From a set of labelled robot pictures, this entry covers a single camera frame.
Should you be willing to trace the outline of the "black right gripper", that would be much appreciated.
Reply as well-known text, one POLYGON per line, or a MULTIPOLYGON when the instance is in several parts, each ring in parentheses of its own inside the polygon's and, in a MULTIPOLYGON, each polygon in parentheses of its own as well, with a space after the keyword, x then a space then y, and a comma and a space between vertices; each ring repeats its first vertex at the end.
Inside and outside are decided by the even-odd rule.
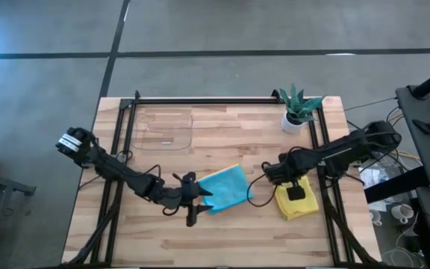
POLYGON ((273 185, 292 183, 287 188, 287 196, 290 201, 303 200, 306 198, 305 190, 298 182, 305 175, 305 161, 299 158, 288 158, 277 164, 264 162, 264 173, 268 181, 273 185))

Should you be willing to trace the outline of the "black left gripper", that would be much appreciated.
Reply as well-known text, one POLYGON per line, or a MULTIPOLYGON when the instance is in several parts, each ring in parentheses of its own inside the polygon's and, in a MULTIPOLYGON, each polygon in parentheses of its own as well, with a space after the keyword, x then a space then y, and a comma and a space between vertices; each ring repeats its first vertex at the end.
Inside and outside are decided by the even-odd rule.
MULTIPOLYGON (((213 194, 205 190, 196 181, 196 173, 190 171, 182 176, 177 188, 161 181, 161 205, 166 208, 177 208, 180 205, 190 204, 197 197, 210 197, 213 194)), ((212 209, 212 205, 190 205, 187 207, 186 226, 192 227, 197 222, 197 215, 203 211, 212 209)))

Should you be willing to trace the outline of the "yellow microfiber towel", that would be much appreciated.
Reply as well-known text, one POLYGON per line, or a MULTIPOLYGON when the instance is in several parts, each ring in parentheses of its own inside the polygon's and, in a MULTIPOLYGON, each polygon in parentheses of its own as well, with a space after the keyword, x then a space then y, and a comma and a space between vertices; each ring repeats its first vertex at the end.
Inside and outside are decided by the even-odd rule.
POLYGON ((287 189, 282 186, 277 187, 275 191, 275 199, 284 220, 292 220, 319 211, 317 199, 311 189, 308 177, 303 176, 299 183, 305 191, 304 199, 289 200, 287 189))

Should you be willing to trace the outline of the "blue microfiber towel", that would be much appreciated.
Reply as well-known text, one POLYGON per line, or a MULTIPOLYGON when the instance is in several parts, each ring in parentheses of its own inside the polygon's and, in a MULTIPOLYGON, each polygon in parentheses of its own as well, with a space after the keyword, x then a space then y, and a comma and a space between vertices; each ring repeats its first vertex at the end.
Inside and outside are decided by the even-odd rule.
POLYGON ((240 165, 198 183, 213 194, 210 197, 202 197, 205 205, 213 206, 208 210, 208 214, 211 215, 254 197, 253 193, 249 191, 249 182, 240 165))

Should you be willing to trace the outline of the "clear plastic bin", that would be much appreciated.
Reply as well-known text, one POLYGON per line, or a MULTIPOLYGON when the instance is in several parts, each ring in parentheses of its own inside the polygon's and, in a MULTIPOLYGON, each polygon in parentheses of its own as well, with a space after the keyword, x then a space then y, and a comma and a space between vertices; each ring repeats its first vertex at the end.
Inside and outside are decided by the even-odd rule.
POLYGON ((146 152, 180 151, 191 147, 190 113, 143 113, 136 116, 131 146, 146 152))

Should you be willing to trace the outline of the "white plant pot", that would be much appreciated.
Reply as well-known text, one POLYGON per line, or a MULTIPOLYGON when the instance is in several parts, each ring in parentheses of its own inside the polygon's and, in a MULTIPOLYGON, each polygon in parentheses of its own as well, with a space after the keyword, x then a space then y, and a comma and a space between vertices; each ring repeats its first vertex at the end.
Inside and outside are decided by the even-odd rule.
POLYGON ((284 114, 281 120, 282 130, 292 135, 299 134, 305 125, 306 123, 292 124, 287 118, 287 113, 284 114))

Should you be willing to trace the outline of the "white paper sheet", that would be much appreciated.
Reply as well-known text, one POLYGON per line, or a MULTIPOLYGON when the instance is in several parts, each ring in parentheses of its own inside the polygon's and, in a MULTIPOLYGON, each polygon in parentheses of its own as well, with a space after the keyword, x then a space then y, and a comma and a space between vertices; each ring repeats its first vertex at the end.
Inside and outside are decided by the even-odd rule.
POLYGON ((371 167, 363 167, 359 170, 361 181, 364 183, 364 189, 370 188, 390 179, 385 167, 374 164, 371 167))

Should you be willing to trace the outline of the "green snake plant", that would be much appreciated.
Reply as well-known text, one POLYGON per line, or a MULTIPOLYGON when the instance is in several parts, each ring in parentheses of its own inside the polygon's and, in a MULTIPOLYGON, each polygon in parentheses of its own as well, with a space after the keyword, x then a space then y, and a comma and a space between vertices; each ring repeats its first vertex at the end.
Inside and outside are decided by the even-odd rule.
POLYGON ((321 108, 325 96, 304 100, 304 90, 296 91, 291 85, 290 96, 284 89, 279 90, 280 97, 286 105, 287 121, 294 125, 301 125, 314 120, 313 111, 321 108))

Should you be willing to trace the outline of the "black metal table frame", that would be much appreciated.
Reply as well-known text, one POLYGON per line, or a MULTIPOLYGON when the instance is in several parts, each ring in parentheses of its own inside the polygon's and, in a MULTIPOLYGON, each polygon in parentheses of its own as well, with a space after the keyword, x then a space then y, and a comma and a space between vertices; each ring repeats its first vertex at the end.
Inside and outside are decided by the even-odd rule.
POLYGON ((335 258, 346 261, 340 230, 327 224, 323 211, 283 220, 261 170, 263 161, 277 162, 292 146, 312 147, 347 135, 340 97, 326 97, 314 125, 299 134, 281 129, 285 106, 273 97, 143 98, 125 110, 119 104, 117 98, 99 103, 93 131, 105 149, 123 148, 123 141, 113 139, 115 128, 125 128, 139 114, 190 113, 193 118, 190 148, 146 152, 130 143, 130 168, 153 169, 175 186, 174 173, 203 177, 239 164, 253 184, 255 201, 218 214, 201 213, 196 225, 187 227, 184 209, 167 217, 159 205, 121 188, 121 207, 103 233, 99 257, 89 257, 82 269, 331 267, 335 258))

